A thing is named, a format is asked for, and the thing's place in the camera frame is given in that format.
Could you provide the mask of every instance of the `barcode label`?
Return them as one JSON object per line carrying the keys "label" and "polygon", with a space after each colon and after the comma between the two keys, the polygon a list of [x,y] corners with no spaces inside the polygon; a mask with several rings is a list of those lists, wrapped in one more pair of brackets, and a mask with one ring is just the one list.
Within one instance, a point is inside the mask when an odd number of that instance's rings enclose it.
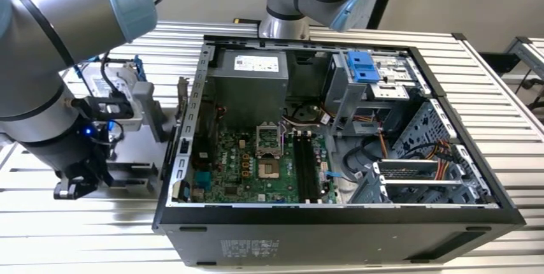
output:
{"label": "barcode label", "polygon": [[276,56],[239,55],[235,58],[235,70],[280,72]]}

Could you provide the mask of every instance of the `blue cable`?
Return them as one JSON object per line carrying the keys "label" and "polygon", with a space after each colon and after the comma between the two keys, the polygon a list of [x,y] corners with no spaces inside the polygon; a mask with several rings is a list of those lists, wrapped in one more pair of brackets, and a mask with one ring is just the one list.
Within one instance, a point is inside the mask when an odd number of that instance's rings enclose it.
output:
{"label": "blue cable", "polygon": [[89,96],[92,96],[91,87],[89,87],[89,85],[87,84],[85,78],[83,77],[81,68],[80,68],[77,65],[73,65],[73,71],[76,72],[77,77],[81,79],[83,84],[85,84],[85,87],[87,87]]}

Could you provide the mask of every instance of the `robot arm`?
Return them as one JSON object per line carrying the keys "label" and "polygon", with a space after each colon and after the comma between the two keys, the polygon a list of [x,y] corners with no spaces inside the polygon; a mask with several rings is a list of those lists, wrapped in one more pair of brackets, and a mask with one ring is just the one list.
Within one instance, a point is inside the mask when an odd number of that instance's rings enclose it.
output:
{"label": "robot arm", "polygon": [[0,129],[55,170],[55,198],[111,182],[107,152],[59,71],[132,41],[157,22],[153,0],[0,0]]}
{"label": "robot arm", "polygon": [[259,27],[263,38],[308,39],[307,17],[344,32],[363,17],[367,0],[268,0],[267,19]]}

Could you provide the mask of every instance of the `blue plastic clip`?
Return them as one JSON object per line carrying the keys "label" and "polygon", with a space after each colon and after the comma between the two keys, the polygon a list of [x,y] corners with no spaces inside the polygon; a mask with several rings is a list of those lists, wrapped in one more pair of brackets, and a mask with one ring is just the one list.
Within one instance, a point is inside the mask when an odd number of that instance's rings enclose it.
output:
{"label": "blue plastic clip", "polygon": [[368,52],[348,52],[348,66],[353,72],[353,81],[357,83],[376,83],[380,74],[375,68],[375,61]]}
{"label": "blue plastic clip", "polygon": [[144,62],[141,61],[139,55],[135,56],[135,64],[136,64],[136,71],[137,71],[137,80],[141,82],[147,82]]}

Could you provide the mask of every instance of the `orange wire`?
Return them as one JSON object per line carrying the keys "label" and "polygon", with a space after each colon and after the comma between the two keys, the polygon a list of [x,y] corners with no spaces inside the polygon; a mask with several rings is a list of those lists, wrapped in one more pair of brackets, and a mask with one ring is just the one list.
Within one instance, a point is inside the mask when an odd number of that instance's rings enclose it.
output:
{"label": "orange wire", "polygon": [[445,172],[448,171],[448,167],[449,167],[449,162],[445,164],[444,169],[441,169],[441,170],[443,170],[443,171],[441,171],[441,177],[440,177],[441,180],[444,180]]}
{"label": "orange wire", "polygon": [[441,168],[443,168],[441,166],[443,166],[443,161],[439,159],[439,167],[437,167],[437,169],[436,169],[435,180],[439,180],[440,170],[441,170]]}

